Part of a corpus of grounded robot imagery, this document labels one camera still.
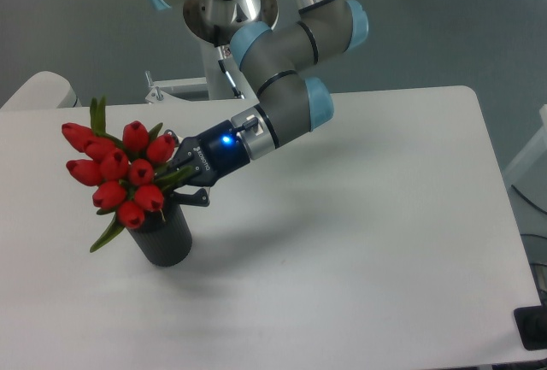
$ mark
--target white table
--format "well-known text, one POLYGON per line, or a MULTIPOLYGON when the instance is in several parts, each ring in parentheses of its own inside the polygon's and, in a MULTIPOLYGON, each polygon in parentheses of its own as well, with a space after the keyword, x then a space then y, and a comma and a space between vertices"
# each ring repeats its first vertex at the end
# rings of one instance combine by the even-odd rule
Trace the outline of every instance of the white table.
MULTIPOLYGON (((87 109, 0 113, 0 367, 420 369, 530 361, 537 305, 476 96, 336 95, 335 118, 185 208, 194 246, 150 265, 64 164, 87 109)), ((110 107, 193 135, 249 101, 110 107)))

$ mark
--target gray floor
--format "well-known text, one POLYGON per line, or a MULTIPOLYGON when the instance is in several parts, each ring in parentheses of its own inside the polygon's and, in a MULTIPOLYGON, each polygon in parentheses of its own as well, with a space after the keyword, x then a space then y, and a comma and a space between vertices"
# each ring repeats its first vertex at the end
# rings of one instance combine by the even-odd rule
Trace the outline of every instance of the gray floor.
MULTIPOLYGON (((279 26, 295 21, 293 0, 278 1, 279 26)), ((505 167, 547 103, 547 0, 358 1, 371 23, 366 45, 307 74, 333 92, 467 85, 505 167)), ((202 76, 197 54, 180 11, 156 13, 147 0, 0 0, 0 105, 44 70, 67 78, 84 105, 101 95, 141 103, 144 70, 155 79, 202 76)), ((522 184, 547 207, 544 176, 522 184)), ((521 230, 544 232, 545 216, 511 200, 521 230)), ((547 241, 530 244, 543 260, 547 241)))

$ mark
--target white chair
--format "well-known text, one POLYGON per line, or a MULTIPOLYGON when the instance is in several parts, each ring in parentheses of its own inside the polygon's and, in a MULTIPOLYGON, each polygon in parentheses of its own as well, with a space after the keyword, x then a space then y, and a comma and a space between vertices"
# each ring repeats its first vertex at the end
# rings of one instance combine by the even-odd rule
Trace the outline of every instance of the white chair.
POLYGON ((70 83, 61 75, 43 71, 33 75, 0 108, 2 111, 81 107, 70 83))

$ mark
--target green leaf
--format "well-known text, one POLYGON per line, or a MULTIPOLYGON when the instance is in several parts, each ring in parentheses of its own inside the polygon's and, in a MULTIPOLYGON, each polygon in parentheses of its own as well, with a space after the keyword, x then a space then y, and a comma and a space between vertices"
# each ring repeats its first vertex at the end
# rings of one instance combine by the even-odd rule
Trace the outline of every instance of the green leaf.
POLYGON ((193 167, 182 167, 175 173, 170 173, 169 175, 155 180, 154 185, 160 188, 162 192, 165 192, 182 182, 184 179, 190 178, 195 172, 193 167))
POLYGON ((96 134, 106 133, 106 97, 102 97, 98 102, 92 130, 96 134))
POLYGON ((104 214, 111 214, 111 213, 114 212, 114 211, 115 211, 115 208, 112 208, 112 209, 99 209, 99 210, 97 211, 97 214, 98 214, 99 216, 102 216, 102 215, 104 215, 104 214))
POLYGON ((91 105, 89 106, 89 116, 91 117, 91 129, 95 133, 95 118, 97 116, 97 99, 93 98, 91 100, 91 105))
POLYGON ((154 168, 154 174, 161 174, 161 173, 164 173, 165 171, 168 170, 168 165, 167 163, 163 163, 162 165, 158 165, 157 167, 154 168))
POLYGON ((128 180, 120 179, 118 182, 120 182, 121 187, 126 191, 133 188, 133 185, 131 185, 128 180))
POLYGON ((148 137, 149 140, 152 142, 154 139, 157 138, 158 134, 160 133, 161 129, 163 127, 163 122, 160 122, 156 126, 154 126, 152 129, 148 131, 148 137))
POLYGON ((97 239, 97 241, 90 247, 90 253, 101 249, 105 244, 118 236, 123 230, 124 226, 120 222, 118 222, 116 216, 114 215, 114 218, 112 218, 109 227, 106 228, 101 237, 97 239))

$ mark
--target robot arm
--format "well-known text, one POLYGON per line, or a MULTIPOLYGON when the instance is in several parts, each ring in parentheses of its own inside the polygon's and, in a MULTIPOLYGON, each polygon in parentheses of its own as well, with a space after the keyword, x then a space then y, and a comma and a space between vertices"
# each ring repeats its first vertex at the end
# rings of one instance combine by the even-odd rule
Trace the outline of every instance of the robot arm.
POLYGON ((265 22, 250 21, 232 35, 233 58, 259 103, 182 141, 169 166, 191 164, 196 173, 188 185, 212 186, 332 118, 326 87, 298 72, 362 43, 368 19, 355 0, 296 2, 301 20, 294 25, 273 31, 265 22))

